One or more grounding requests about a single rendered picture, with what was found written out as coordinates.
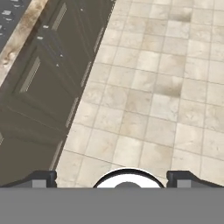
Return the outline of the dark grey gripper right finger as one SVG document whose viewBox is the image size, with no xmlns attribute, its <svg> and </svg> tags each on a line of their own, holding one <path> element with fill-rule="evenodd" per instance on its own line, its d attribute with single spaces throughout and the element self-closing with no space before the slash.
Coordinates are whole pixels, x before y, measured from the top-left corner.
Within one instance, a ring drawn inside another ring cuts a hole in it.
<svg viewBox="0 0 224 224">
<path fill-rule="evenodd" d="M 199 187 L 215 187 L 223 188 L 203 179 L 198 178 L 190 171 L 168 171 L 166 173 L 167 184 L 169 188 L 199 188 Z"/>
</svg>

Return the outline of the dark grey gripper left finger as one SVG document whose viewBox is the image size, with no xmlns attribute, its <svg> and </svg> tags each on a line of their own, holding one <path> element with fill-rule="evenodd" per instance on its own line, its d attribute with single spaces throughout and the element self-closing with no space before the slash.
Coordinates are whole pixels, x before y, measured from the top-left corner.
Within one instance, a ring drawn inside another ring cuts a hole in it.
<svg viewBox="0 0 224 224">
<path fill-rule="evenodd" d="M 0 188 L 16 187 L 16 188 L 56 188 L 57 183 L 56 171 L 34 171 L 25 178 L 0 185 Z"/>
</svg>

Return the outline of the dark brown cabinet door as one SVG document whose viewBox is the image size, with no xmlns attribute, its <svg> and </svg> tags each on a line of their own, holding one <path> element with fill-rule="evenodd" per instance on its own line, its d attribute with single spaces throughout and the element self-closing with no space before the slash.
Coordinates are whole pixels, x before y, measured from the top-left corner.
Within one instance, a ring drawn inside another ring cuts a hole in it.
<svg viewBox="0 0 224 224">
<path fill-rule="evenodd" d="M 0 87 L 0 101 L 10 95 L 40 103 L 73 99 L 75 113 L 91 64 L 91 59 L 78 62 L 67 56 L 49 28 L 41 28 L 28 38 L 13 63 Z"/>
<path fill-rule="evenodd" d="M 115 0 L 50 0 L 47 26 L 62 52 L 75 61 L 92 60 L 102 41 Z"/>
<path fill-rule="evenodd" d="M 49 171 L 58 162 L 74 100 L 36 102 L 22 95 L 0 101 L 0 186 L 34 171 Z"/>
</svg>

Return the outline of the round white black-rimmed disc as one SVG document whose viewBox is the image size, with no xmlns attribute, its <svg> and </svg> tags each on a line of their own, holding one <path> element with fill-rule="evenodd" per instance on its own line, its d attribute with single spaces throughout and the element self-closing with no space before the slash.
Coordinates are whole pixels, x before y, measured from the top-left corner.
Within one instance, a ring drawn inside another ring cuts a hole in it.
<svg viewBox="0 0 224 224">
<path fill-rule="evenodd" d="M 123 167 L 100 177 L 94 188 L 164 188 L 164 185 L 145 170 Z"/>
</svg>

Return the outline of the dark grey hob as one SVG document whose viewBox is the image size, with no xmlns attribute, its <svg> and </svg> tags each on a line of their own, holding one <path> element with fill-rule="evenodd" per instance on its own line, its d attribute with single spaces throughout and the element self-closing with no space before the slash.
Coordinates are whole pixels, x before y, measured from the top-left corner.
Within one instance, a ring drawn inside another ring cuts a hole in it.
<svg viewBox="0 0 224 224">
<path fill-rule="evenodd" d="M 0 52 L 32 0 L 0 0 Z"/>
</svg>

